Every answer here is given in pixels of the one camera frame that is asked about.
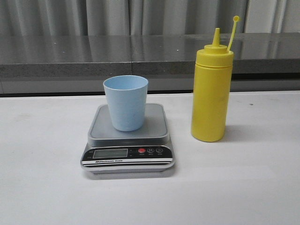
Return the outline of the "light blue plastic cup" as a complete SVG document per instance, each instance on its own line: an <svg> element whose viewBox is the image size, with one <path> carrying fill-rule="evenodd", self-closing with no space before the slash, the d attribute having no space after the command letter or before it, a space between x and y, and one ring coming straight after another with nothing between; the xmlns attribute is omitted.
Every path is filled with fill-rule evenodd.
<svg viewBox="0 0 300 225"><path fill-rule="evenodd" d="M119 131L142 127L148 80L137 75L120 75L103 82L112 125Z"/></svg>

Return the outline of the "yellow squeeze bottle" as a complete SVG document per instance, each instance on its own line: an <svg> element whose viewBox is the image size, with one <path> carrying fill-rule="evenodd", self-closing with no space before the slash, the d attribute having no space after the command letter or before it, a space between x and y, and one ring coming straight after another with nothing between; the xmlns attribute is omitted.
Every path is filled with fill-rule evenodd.
<svg viewBox="0 0 300 225"><path fill-rule="evenodd" d="M233 17L228 45L220 43L216 28L212 43L196 53L191 134L200 141L219 141L225 133L234 57L230 48L239 19Z"/></svg>

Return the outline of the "silver digital kitchen scale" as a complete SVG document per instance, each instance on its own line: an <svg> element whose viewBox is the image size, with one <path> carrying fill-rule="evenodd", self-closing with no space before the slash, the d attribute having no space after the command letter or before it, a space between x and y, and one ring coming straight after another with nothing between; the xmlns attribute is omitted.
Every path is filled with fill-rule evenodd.
<svg viewBox="0 0 300 225"><path fill-rule="evenodd" d="M115 129L108 106L99 106L80 164L94 174L162 172L173 167L175 155L163 106L147 103L144 124L135 131Z"/></svg>

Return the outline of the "grey stone counter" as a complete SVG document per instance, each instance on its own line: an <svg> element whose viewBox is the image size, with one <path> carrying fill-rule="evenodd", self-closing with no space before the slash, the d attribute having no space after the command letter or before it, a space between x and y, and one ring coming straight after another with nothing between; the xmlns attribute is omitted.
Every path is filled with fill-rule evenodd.
<svg viewBox="0 0 300 225"><path fill-rule="evenodd" d="M196 52L211 34L149 36L2 36L0 94L96 95L103 81L140 75L150 93L190 92ZM300 88L299 33L236 34L232 91Z"/></svg>

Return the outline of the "grey pleated curtain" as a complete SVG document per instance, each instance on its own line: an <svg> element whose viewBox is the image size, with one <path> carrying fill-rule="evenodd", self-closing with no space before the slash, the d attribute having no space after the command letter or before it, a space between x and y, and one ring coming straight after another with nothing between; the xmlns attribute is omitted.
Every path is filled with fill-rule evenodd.
<svg viewBox="0 0 300 225"><path fill-rule="evenodd" d="M3 36L297 33L297 0L3 0Z"/></svg>

